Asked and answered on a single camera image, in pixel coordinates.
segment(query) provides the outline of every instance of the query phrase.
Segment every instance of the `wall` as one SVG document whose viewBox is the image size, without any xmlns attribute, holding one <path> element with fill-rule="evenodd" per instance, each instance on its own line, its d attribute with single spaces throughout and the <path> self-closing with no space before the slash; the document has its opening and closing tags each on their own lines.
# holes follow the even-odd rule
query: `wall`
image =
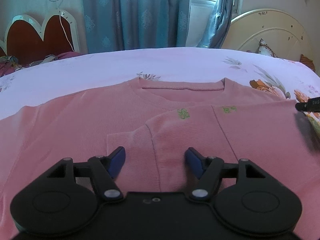
<svg viewBox="0 0 320 240">
<path fill-rule="evenodd" d="M 285 11 L 296 18 L 306 29 L 310 38 L 314 63 L 320 65 L 320 0 L 241 0 L 239 14 L 259 9 L 274 8 Z M 201 39 L 211 9 L 192 6 L 187 46 L 195 46 Z"/>
<path fill-rule="evenodd" d="M 4 40 L 7 26 L 14 16 L 28 14 L 42 24 L 46 12 L 57 8 L 58 5 L 58 2 L 48 0 L 0 0 L 0 39 Z M 82 0 L 63 0 L 60 7 L 76 19 L 80 50 L 87 53 Z"/>
</svg>

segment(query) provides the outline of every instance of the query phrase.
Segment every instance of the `blue curtain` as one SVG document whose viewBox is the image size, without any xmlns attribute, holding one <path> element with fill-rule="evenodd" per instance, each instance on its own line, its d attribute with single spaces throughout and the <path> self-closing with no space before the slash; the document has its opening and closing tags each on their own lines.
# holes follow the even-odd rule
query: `blue curtain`
<svg viewBox="0 0 320 240">
<path fill-rule="evenodd" d="M 191 0 L 83 0 L 89 53 L 183 47 Z"/>
<path fill-rule="evenodd" d="M 221 48 L 229 31 L 232 6 L 233 0 L 217 0 L 198 47 Z"/>
</svg>

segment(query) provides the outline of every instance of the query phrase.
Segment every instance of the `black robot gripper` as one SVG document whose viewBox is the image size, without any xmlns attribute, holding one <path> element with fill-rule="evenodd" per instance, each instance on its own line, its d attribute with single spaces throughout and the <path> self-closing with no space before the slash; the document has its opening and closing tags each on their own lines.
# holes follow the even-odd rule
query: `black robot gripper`
<svg viewBox="0 0 320 240">
<path fill-rule="evenodd" d="M 124 196 L 114 182 L 125 161 L 123 147 L 85 163 L 64 158 L 12 200 L 19 230 L 13 240 L 299 239 L 293 233 L 299 198 L 259 166 L 206 158 L 193 148 L 185 160 L 199 179 L 191 193 Z M 93 192 L 76 177 L 90 178 Z M 236 184 L 218 192 L 223 178 L 236 178 Z"/>
</svg>

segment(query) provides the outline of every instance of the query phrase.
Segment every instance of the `neckline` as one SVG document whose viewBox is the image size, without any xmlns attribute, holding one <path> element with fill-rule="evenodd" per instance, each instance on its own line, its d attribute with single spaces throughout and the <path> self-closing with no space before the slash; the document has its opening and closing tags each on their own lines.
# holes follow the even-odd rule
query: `neckline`
<svg viewBox="0 0 320 240">
<path fill-rule="evenodd" d="M 166 108 L 166 109 L 178 109 L 190 106 L 201 106 L 201 105 L 223 105 L 225 99 L 230 95 L 233 95 L 233 90 L 235 87 L 235 82 L 223 78 L 218 82 L 210 83 L 192 83 L 192 82 L 167 82 L 167 81 L 152 81 L 146 80 L 143 78 L 135 78 L 129 80 L 129 86 L 140 98 L 149 103 L 156 105 L 157 107 Z M 179 102 L 171 101 L 161 96 L 155 95 L 145 89 L 172 89 L 172 90 L 182 90 L 189 89 L 194 91 L 211 91 L 211 90 L 223 90 L 223 92 L 215 98 L 202 101 L 188 101 L 188 102 Z"/>
</svg>

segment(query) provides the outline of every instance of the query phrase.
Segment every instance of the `bed sheet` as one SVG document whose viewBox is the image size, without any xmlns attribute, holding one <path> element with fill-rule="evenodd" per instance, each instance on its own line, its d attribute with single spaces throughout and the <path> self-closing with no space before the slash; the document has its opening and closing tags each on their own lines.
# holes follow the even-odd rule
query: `bed sheet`
<svg viewBox="0 0 320 240">
<path fill-rule="evenodd" d="M 299 62 L 227 49 L 138 49 L 53 61 L 0 78 L 0 119 L 23 106 L 38 106 L 59 96 L 118 84 L 137 75 L 177 82 L 217 82 L 227 77 L 299 102 L 320 96 L 320 78 Z M 319 128 L 319 115 L 308 116 Z"/>
</svg>

